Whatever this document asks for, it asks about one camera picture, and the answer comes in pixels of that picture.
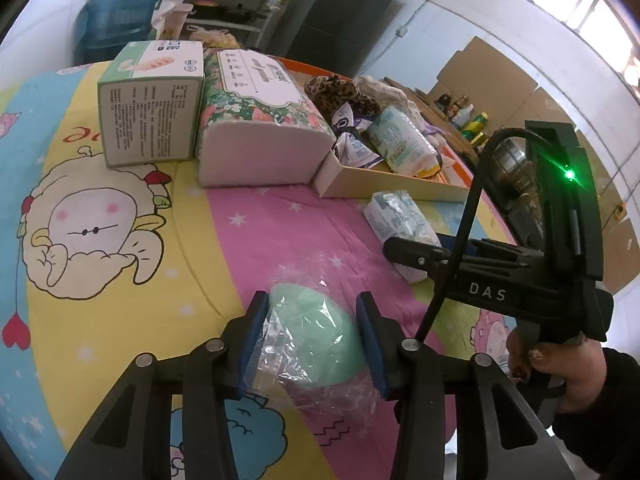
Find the person's right hand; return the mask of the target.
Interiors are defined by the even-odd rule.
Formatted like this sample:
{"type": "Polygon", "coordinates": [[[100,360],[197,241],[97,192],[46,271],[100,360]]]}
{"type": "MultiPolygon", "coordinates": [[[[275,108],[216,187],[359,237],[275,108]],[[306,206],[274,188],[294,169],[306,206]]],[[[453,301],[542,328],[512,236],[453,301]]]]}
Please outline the person's right hand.
{"type": "Polygon", "coordinates": [[[565,394],[559,413],[589,408],[597,400],[606,378],[606,362],[599,341],[584,338],[580,344],[537,344],[527,347],[518,330],[506,340],[511,376],[521,382],[533,370],[559,376],[565,382],[565,394]]]}

